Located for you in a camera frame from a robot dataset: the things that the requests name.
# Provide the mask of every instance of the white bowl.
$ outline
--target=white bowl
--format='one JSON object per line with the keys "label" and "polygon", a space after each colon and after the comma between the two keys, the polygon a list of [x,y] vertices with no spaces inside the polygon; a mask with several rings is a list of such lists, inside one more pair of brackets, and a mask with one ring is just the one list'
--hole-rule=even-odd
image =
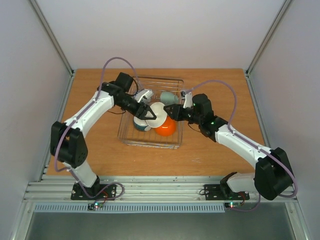
{"label": "white bowl", "polygon": [[[151,128],[158,128],[162,124],[164,124],[164,122],[166,121],[168,114],[164,110],[164,106],[165,105],[162,102],[155,102],[155,103],[151,104],[150,108],[154,112],[154,114],[156,115],[156,119],[155,120],[145,120],[145,122]],[[152,117],[151,112],[148,112],[146,114],[146,117]]]}

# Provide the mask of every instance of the white wall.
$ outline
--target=white wall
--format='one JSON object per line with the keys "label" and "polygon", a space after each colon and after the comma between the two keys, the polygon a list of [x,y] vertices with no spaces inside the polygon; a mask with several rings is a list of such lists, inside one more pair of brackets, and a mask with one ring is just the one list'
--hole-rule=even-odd
{"label": "white wall", "polygon": [[0,7],[0,238],[36,181],[69,75],[27,0]]}
{"label": "white wall", "polygon": [[[248,68],[283,0],[38,0],[74,69]],[[126,66],[114,61],[111,67]]]}
{"label": "white wall", "polygon": [[253,70],[266,132],[287,151],[298,201],[313,239],[319,239],[320,1],[295,0]]}

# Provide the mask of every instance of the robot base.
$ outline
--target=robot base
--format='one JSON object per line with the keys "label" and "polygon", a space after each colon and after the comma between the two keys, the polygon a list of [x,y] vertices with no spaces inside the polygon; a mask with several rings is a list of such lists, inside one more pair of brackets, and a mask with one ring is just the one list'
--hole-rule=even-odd
{"label": "robot base", "polygon": [[[86,187],[86,191],[89,195],[95,196],[106,185],[107,184],[99,184],[98,187],[95,188],[96,193],[93,193],[92,187],[91,188]],[[104,189],[104,192],[106,192],[108,194],[108,198],[113,198],[117,194],[117,185],[113,184],[113,185],[108,186],[107,188]],[[71,192],[71,200],[84,200],[84,201],[92,201],[93,200],[94,201],[97,199],[104,199],[104,198],[105,198],[105,194],[103,192],[94,198],[89,198],[84,193],[84,191],[82,190],[79,183],[75,183],[73,185],[72,192]]]}
{"label": "robot base", "polygon": [[[241,192],[244,196],[245,200],[249,200],[249,194],[244,191]],[[205,195],[205,200],[214,201],[214,200],[243,200],[243,197],[239,195],[237,192],[231,192],[228,196],[226,196],[223,191],[221,191],[220,184],[205,184],[204,189],[201,190],[200,195]]]}

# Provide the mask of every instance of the orange bowl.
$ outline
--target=orange bowl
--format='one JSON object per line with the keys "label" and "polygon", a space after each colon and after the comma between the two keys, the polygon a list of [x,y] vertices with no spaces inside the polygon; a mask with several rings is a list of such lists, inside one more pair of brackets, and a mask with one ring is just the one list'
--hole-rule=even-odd
{"label": "orange bowl", "polygon": [[167,137],[175,133],[176,125],[176,122],[167,116],[165,122],[154,130],[160,136]]}

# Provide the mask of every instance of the wire basket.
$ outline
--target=wire basket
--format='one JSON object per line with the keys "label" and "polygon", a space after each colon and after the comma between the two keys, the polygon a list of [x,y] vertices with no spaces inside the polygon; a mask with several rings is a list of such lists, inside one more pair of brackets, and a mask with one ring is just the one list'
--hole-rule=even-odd
{"label": "wire basket", "polygon": [[[184,87],[182,79],[139,76],[140,82],[145,89],[151,89],[154,95],[151,98],[150,105],[155,102],[160,102],[162,92],[171,92],[175,94],[179,103],[182,103],[181,90]],[[136,87],[132,85],[129,90],[130,94],[134,94]],[[118,138],[127,145],[153,147],[163,149],[177,149],[182,143],[183,122],[176,122],[176,130],[170,136],[160,136],[152,128],[149,131],[139,131],[133,124],[134,116],[128,112],[121,117],[121,122],[118,131]]]}

